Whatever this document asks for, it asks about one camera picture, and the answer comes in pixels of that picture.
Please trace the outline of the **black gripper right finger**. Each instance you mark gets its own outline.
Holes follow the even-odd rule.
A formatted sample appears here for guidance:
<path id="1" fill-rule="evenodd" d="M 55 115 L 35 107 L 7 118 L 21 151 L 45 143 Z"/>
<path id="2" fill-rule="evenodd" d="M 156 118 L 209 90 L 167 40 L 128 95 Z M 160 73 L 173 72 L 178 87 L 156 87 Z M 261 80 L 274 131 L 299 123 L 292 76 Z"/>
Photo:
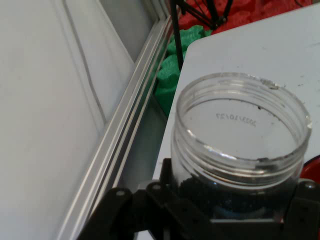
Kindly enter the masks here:
<path id="1" fill-rule="evenodd" d="M 320 185 L 313 180 L 299 180 L 284 218 L 285 240 L 320 238 Z"/>

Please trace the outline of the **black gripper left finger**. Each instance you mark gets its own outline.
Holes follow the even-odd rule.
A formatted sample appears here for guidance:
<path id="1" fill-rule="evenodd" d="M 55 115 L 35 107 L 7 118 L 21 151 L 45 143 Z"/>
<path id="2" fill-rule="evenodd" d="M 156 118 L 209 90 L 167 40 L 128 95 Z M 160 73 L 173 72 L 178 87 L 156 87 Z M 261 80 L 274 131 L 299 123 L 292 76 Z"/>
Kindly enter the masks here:
<path id="1" fill-rule="evenodd" d="M 131 192 L 115 187 L 104 194 L 81 230 L 79 240 L 132 240 L 149 231 L 155 240 L 211 240 L 210 220 L 174 194 L 172 161 L 164 159 L 158 181 Z"/>

